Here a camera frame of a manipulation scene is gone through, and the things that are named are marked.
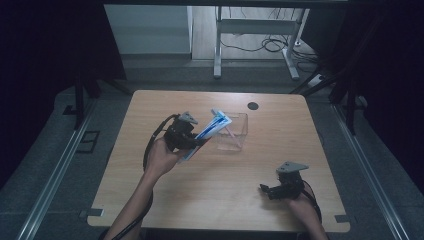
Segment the clear plastic container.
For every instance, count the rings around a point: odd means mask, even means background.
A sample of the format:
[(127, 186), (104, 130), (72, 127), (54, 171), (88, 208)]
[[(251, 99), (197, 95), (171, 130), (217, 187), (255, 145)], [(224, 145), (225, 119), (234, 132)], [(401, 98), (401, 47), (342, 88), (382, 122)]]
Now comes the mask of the clear plastic container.
[(226, 112), (226, 115), (232, 120), (232, 123), (227, 127), (229, 127), (238, 138), (242, 148), (239, 148), (235, 144), (226, 128), (223, 128), (216, 135), (217, 149), (222, 151), (241, 151), (248, 134), (248, 115), (246, 113), (236, 112)]

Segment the white power strip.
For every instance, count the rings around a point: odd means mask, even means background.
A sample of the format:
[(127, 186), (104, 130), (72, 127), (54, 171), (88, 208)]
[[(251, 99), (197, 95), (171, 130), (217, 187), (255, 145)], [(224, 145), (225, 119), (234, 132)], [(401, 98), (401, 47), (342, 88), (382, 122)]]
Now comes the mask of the white power strip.
[(312, 78), (312, 80), (308, 83), (308, 86), (310, 88), (318, 85), (319, 83), (321, 83), (323, 80), (325, 79), (325, 77), (321, 74), (317, 74), (315, 77)]

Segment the person's right hand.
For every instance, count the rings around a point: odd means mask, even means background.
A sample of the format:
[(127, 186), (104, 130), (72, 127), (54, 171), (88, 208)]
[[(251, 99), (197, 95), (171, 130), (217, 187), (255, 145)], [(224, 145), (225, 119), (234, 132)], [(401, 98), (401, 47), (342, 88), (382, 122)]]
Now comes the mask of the person's right hand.
[(288, 206), (292, 214), (303, 224), (319, 222), (318, 215), (312, 205), (310, 199), (301, 193), (296, 199), (285, 199), (284, 202)]

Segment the blue white toothpaste box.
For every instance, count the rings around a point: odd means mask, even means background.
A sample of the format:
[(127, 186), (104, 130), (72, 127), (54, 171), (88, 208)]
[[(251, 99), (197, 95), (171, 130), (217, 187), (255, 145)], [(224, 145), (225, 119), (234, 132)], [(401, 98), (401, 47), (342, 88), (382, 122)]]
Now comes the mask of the blue white toothpaste box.
[[(232, 123), (232, 120), (223, 111), (213, 108), (211, 112), (213, 114), (212, 120), (195, 137), (195, 139), (211, 138), (216, 135), (220, 130)], [(179, 160), (179, 163), (188, 161), (200, 148), (201, 147), (195, 147), (194, 149), (191, 149), (186, 155), (184, 155)]]

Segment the aluminium floor rail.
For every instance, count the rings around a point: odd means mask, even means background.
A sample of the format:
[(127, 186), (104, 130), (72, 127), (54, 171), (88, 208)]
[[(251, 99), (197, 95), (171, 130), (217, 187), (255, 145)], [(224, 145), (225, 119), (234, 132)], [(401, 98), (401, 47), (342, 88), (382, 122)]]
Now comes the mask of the aluminium floor rail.
[(75, 155), (83, 134), (92, 119), (96, 105), (97, 100), (90, 100), (87, 103), (86, 109), (84, 110), (85, 118), (82, 120), (80, 126), (72, 132), (70, 140), (62, 152), (48, 181), (38, 195), (15, 240), (34, 240), (36, 233), (47, 214), (50, 204), (52, 203), (54, 196), (67, 172), (73, 156)]
[(350, 146), (353, 155), (366, 179), (370, 191), (389, 227), (395, 240), (410, 240), (410, 237), (392, 203), (383, 189), (375, 171), (373, 170), (368, 157), (366, 156), (362, 146), (360, 145), (355, 134), (347, 127), (346, 117), (340, 106), (331, 106), (339, 124), (343, 135), (345, 136), (348, 145)]

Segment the pink toothbrush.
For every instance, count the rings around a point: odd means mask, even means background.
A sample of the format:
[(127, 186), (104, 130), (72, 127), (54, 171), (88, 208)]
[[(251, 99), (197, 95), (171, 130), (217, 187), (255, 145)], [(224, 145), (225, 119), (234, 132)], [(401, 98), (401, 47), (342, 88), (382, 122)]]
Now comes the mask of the pink toothbrush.
[(234, 135), (234, 133), (231, 131), (231, 129), (229, 127), (225, 127), (227, 132), (229, 133), (229, 135), (231, 136), (231, 138), (233, 139), (233, 141), (235, 142), (235, 144), (239, 147), (242, 148), (242, 145), (240, 143), (240, 141), (238, 140), (238, 138)]

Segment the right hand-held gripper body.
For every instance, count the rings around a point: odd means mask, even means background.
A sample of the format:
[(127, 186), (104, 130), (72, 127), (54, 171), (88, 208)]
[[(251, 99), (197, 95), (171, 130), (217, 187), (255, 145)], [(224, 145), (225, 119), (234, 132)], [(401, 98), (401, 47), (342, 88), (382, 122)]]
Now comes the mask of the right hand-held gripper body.
[(287, 161), (276, 169), (279, 186), (272, 187), (271, 192), (278, 194), (279, 199), (295, 199), (304, 189), (302, 170), (308, 169), (307, 165)]

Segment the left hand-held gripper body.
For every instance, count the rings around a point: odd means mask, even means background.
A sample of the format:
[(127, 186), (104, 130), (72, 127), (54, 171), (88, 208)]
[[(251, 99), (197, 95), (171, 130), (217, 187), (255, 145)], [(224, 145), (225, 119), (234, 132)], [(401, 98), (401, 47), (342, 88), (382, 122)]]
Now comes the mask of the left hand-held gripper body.
[(194, 149), (201, 144), (192, 132), (198, 121), (188, 112), (177, 115), (173, 123), (167, 128), (164, 139), (170, 151), (175, 149)]

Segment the person's left hand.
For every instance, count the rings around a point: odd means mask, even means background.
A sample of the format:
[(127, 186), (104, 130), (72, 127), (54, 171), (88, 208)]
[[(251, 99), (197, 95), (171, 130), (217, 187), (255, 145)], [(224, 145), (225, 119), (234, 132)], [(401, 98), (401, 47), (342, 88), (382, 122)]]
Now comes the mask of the person's left hand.
[(170, 151), (163, 138), (157, 139), (148, 154), (144, 177), (149, 180), (158, 180), (162, 175), (168, 173), (187, 153), (187, 150)]

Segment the white metal desk frame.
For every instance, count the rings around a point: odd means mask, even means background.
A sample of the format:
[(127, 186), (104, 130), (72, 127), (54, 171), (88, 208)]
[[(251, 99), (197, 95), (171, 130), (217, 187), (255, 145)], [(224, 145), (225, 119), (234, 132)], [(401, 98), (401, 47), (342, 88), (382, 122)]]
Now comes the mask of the white metal desk frame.
[(250, 34), (250, 35), (280, 35), (288, 38), (287, 46), (280, 50), (285, 60), (290, 76), (294, 81), (300, 79), (298, 70), (292, 59), (294, 46), (299, 40), (299, 33), (305, 16), (305, 9), (299, 9), (295, 19), (249, 19), (223, 18), (221, 6), (215, 10), (216, 44), (214, 52), (213, 76), (219, 79), (222, 76), (221, 37), (223, 34)]

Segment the black metal stand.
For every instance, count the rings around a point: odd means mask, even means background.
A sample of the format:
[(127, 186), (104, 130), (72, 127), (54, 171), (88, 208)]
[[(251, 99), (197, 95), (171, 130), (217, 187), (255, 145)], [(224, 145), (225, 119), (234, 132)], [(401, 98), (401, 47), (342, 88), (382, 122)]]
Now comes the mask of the black metal stand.
[(322, 90), (325, 87), (334, 84), (334, 88), (330, 92), (328, 99), (332, 104), (339, 104), (342, 99), (346, 97), (345, 126), (348, 128), (348, 131), (352, 135), (355, 135), (356, 130), (354, 127), (354, 119), (355, 111), (358, 109), (358, 107), (356, 104), (357, 84), (353, 75), (354, 68), (355, 66), (349, 62), (339, 71), (336, 71), (330, 76), (325, 77), (315, 86), (303, 91), (303, 88), (305, 88), (313, 78), (318, 76), (325, 69), (323, 64), (318, 64), (312, 73), (294, 90), (291, 91), (291, 94), (300, 94), (304, 97), (307, 97)]
[(74, 81), (75, 103), (73, 105), (68, 105), (63, 112), (64, 115), (75, 116), (75, 130), (82, 126), (83, 121), (87, 115), (85, 110), (86, 105), (84, 103), (84, 96), (88, 95), (89, 99), (98, 99), (102, 93), (100, 88), (101, 82), (108, 84), (125, 95), (132, 96), (134, 93), (133, 90), (123, 84), (121, 79), (113, 79), (111, 77), (97, 77), (94, 75), (84, 76), (79, 73), (75, 77)]

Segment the white wall panel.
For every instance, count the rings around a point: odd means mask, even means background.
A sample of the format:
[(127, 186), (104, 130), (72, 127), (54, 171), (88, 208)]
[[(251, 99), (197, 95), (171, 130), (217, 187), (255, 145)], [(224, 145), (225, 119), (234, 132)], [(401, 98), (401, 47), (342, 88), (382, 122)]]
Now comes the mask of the white wall panel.
[(192, 52), (191, 6), (105, 4), (104, 9), (120, 54)]

